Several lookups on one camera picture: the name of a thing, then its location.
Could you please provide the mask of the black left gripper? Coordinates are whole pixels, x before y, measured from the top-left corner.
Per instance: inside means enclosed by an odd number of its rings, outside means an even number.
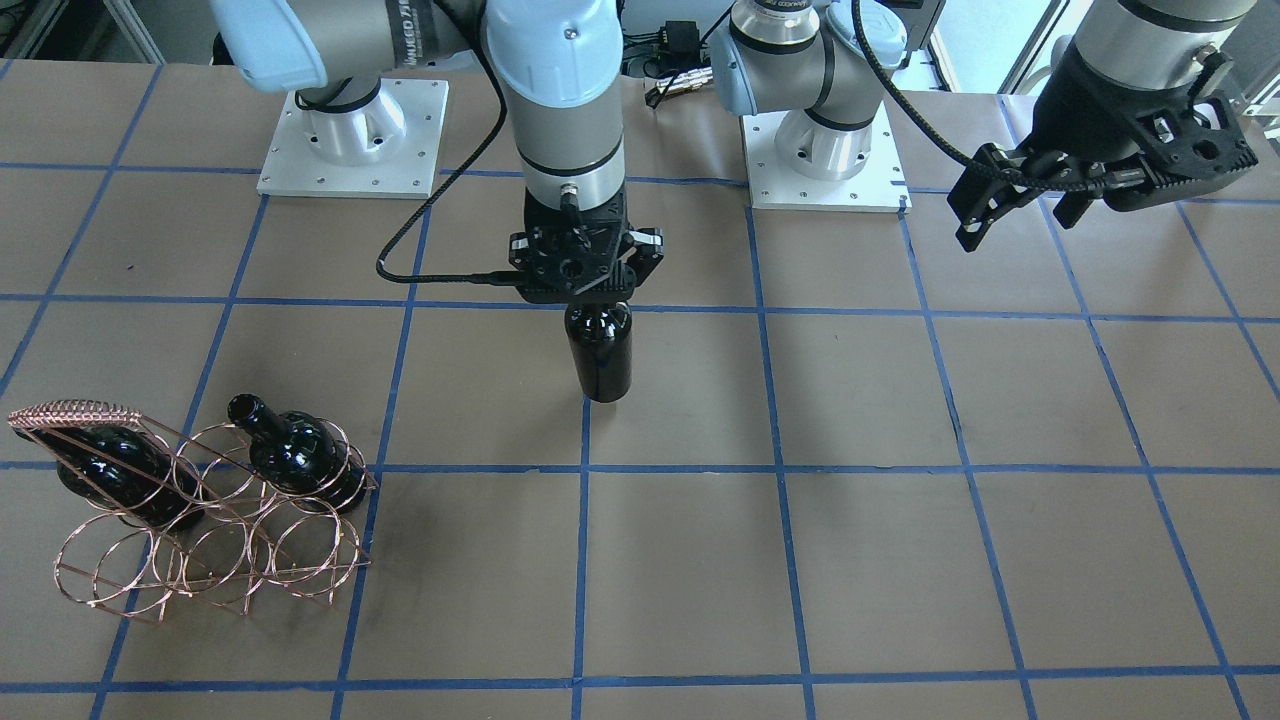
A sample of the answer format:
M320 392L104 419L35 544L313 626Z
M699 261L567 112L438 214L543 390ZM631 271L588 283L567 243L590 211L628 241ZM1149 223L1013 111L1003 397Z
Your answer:
M1128 88L1070 46L1036 101L1030 149L984 143L974 161L1038 181L1082 183L1052 210L1065 231L1098 199L1115 211L1135 211L1216 192L1260 163L1219 87L1233 65L1229 54L1212 51L1183 85ZM947 196L957 242L975 251L992 224L1043 192L965 169Z

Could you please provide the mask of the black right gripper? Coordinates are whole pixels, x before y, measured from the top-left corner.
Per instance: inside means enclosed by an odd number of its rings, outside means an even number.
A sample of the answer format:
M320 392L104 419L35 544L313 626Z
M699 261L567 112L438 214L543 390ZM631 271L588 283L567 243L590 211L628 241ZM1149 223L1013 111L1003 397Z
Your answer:
M526 192L524 224L509 238L509 263L531 304L626 302L664 258L660 229L628 223L622 190L589 210L550 208Z

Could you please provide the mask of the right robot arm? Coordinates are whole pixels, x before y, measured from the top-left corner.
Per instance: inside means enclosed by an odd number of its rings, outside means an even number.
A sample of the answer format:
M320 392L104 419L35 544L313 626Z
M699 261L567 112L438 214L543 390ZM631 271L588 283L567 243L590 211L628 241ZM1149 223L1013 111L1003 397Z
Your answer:
M622 304L663 258L660 233L628 222L625 32L612 1L214 1L232 63L256 90L310 111L356 109L390 79L472 65L498 102L493 127L420 208L429 211L509 129L524 224L509 268L403 274L402 284L511 287L530 304Z

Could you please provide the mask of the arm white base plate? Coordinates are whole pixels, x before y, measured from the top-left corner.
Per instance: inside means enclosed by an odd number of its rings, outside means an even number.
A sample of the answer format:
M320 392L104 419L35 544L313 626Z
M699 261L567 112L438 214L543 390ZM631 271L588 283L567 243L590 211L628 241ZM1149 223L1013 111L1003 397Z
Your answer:
M805 111L741 118L756 210L905 213L913 208L884 106L869 126L836 131Z
M273 197L412 199L433 192L451 86L383 79L348 111L303 109L285 96L256 184Z

